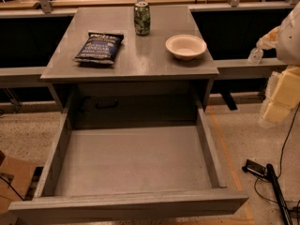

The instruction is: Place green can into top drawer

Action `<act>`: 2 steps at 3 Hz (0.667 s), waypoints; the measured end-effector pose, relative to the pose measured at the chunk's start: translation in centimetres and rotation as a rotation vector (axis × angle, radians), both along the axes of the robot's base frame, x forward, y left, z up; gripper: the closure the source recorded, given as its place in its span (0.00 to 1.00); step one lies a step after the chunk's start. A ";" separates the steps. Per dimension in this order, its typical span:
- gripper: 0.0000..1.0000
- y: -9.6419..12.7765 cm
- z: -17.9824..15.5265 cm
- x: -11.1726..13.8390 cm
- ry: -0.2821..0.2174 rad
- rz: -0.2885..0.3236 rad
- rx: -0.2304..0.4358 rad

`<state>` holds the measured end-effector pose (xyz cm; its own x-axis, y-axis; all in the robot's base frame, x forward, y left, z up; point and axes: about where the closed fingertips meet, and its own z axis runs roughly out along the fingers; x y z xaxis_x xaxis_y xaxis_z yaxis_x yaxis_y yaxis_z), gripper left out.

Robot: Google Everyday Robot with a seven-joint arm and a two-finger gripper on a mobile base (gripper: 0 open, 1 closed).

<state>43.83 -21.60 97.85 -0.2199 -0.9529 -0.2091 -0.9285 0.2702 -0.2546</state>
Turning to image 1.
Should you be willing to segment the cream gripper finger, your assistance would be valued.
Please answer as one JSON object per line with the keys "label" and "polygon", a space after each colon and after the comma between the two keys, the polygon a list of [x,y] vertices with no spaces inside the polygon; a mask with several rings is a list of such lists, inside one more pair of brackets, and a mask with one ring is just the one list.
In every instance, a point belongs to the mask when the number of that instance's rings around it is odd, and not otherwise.
{"label": "cream gripper finger", "polygon": [[273,72],[265,90],[260,113],[261,126],[275,126],[283,122],[300,103],[300,67],[287,67]]}
{"label": "cream gripper finger", "polygon": [[263,50],[275,49],[278,41],[279,27],[273,28],[256,43],[256,47]]}

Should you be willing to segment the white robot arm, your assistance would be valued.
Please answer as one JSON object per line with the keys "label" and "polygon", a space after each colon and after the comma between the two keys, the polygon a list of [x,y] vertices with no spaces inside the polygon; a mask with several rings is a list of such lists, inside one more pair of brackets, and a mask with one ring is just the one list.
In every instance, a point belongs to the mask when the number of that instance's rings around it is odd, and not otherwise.
{"label": "white robot arm", "polygon": [[282,122],[300,102],[300,3],[283,20],[280,26],[261,37],[257,47],[276,49],[277,59],[287,65],[278,75],[277,83],[262,111],[262,119],[269,123]]}

